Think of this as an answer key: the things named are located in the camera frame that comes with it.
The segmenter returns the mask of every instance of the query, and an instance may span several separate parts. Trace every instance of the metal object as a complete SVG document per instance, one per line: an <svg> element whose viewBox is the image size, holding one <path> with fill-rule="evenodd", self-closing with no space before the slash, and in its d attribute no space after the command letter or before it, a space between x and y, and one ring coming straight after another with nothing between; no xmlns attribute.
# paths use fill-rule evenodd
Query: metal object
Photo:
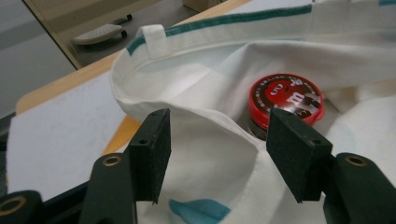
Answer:
<svg viewBox="0 0 396 224"><path fill-rule="evenodd" d="M332 144L290 112L271 110L267 150L296 201L317 201L329 224L396 223L396 189L372 161Z"/></svg>
<svg viewBox="0 0 396 224"><path fill-rule="evenodd" d="M27 190L0 198L0 223L137 223L137 201L158 202L171 154L170 111L148 115L123 153L99 158L91 179L46 202Z"/></svg>

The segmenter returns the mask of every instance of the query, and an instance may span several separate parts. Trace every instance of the round tin can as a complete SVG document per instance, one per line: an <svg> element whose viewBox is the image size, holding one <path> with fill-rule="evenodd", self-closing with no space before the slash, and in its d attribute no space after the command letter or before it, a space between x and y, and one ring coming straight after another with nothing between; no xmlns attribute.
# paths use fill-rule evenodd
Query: round tin can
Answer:
<svg viewBox="0 0 396 224"><path fill-rule="evenodd" d="M296 114L309 125L324 116L323 96L311 81L292 74L274 74L258 80L250 89L250 131L266 140L270 109Z"/></svg>

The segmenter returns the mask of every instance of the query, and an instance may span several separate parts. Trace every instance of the white cloth bag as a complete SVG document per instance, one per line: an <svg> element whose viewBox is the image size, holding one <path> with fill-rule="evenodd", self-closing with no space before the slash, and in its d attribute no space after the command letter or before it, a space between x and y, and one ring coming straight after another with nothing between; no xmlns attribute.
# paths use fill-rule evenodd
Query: white cloth bag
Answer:
<svg viewBox="0 0 396 224"><path fill-rule="evenodd" d="M345 113L327 135L334 155L368 156L395 184L396 167L386 158L396 156L394 3L326 1L142 27L115 61L111 85L137 120L171 109L173 152L160 202L139 203L139 223L183 223L169 199L222 203L231 212L221 223L325 223L322 203L297 204L265 142L246 132L249 88L274 73L317 84Z"/></svg>

